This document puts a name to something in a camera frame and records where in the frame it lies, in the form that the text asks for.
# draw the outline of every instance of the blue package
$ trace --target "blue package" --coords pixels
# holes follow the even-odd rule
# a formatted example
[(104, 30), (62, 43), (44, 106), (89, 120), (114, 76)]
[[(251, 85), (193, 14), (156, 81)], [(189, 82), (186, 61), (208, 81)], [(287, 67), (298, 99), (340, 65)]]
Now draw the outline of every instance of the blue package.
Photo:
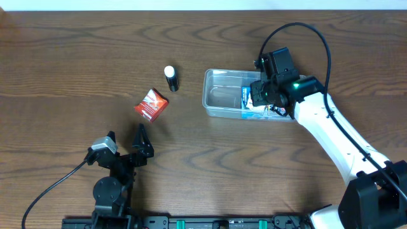
[[(242, 87), (242, 118), (243, 119), (262, 119), (272, 120), (281, 118), (277, 113), (271, 110), (273, 105), (253, 106), (250, 87)], [(281, 113), (285, 113), (284, 108), (278, 108)]]

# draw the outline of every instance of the red snack package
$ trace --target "red snack package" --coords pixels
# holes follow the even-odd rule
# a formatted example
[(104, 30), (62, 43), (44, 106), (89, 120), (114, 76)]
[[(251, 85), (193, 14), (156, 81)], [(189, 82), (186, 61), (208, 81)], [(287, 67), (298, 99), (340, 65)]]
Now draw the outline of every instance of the red snack package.
[(154, 89), (150, 89), (142, 102), (134, 107), (134, 110), (148, 121), (153, 122), (158, 115), (167, 107), (168, 101)]

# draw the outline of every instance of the wooden tabletop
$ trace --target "wooden tabletop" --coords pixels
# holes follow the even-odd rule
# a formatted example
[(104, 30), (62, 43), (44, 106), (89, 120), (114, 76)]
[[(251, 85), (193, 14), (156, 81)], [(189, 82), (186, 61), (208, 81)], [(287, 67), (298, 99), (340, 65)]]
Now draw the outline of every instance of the wooden tabletop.
[[(407, 159), (405, 11), (12, 12), (0, 26), (0, 227), (20, 228), (29, 204), (80, 164), (110, 130), (126, 153), (144, 123), (155, 157), (137, 169), (133, 207), (180, 215), (269, 215), (338, 204), (344, 182), (297, 123), (209, 117), (207, 69), (253, 70), (265, 38), (306, 22), (332, 53), (330, 94), (348, 121), (393, 162)], [(288, 28), (267, 51), (287, 46), (302, 74), (322, 82), (319, 38)], [(163, 69), (177, 67), (170, 92)], [(134, 105), (150, 88), (170, 103), (154, 123)], [(45, 195), (28, 228), (60, 228), (90, 216), (94, 184), (109, 172), (84, 166)]]

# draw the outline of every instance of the black cable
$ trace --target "black cable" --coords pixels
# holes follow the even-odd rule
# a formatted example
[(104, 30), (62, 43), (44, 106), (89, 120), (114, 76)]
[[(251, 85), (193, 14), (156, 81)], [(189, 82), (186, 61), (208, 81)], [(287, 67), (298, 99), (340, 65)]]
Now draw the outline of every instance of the black cable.
[(316, 28), (312, 27), (311, 25), (302, 23), (302, 22), (289, 23), (289, 24), (283, 25), (282, 27), (279, 27), (266, 38), (265, 42), (261, 46), (259, 59), (261, 58), (261, 54), (263, 53), (263, 50), (264, 50), (268, 40), (270, 38), (272, 38), (272, 36), (274, 36), (274, 34), (276, 34), (277, 32), (279, 32), (280, 30), (282, 30), (286, 27), (290, 27), (290, 26), (294, 26), (294, 25), (300, 25), (300, 26), (306, 27), (306, 28), (314, 31), (316, 34), (318, 34), (318, 37), (324, 43), (326, 55), (328, 58), (328, 67), (326, 69), (326, 79), (325, 79), (325, 87), (324, 87), (324, 104), (325, 104), (326, 111), (328, 112), (327, 118), (332, 119), (332, 121), (335, 123), (335, 125), (338, 127), (338, 129), (341, 130), (342, 134), (357, 148), (357, 150), (359, 150), (360, 153), (362, 153), (362, 155), (365, 157), (365, 159), (367, 159), (374, 167), (376, 167), (376, 169), (378, 171), (380, 171), (383, 174), (383, 176), (386, 178), (386, 180), (397, 190), (398, 193), (400, 193), (402, 198), (407, 202), (407, 196), (400, 189), (399, 185), (386, 173), (385, 170), (382, 169), (382, 167), (377, 162), (374, 161), (374, 159), (372, 159), (370, 157), (369, 153), (365, 152), (365, 150), (360, 145), (358, 145), (358, 143), (355, 141), (355, 139), (353, 139), (352, 136), (350, 136), (348, 134), (348, 132), (342, 127), (342, 125), (335, 118), (335, 115), (334, 115), (333, 111), (331, 110), (331, 108), (329, 108), (329, 106), (328, 106), (328, 84), (329, 84), (329, 77), (331, 75), (331, 52), (329, 51), (329, 46), (328, 46), (328, 43), (326, 42), (324, 36)]
[(38, 202), (38, 200), (43, 197), (46, 193), (48, 193), (51, 189), (56, 187), (56, 185), (60, 184), (62, 181), (65, 181), (68, 177), (70, 177), (72, 174), (74, 174), (76, 171), (78, 171), (84, 164), (86, 163), (86, 160), (84, 160), (80, 165), (78, 165), (72, 172), (66, 174), (62, 179), (59, 181), (55, 182), (55, 184), (51, 185), (49, 188), (47, 188), (45, 191), (43, 191), (32, 203), (31, 205), (27, 208), (27, 210), (24, 213), (23, 220), (21, 221), (21, 228), (25, 229), (25, 220), (27, 219), (28, 213), (30, 213), (32, 207)]

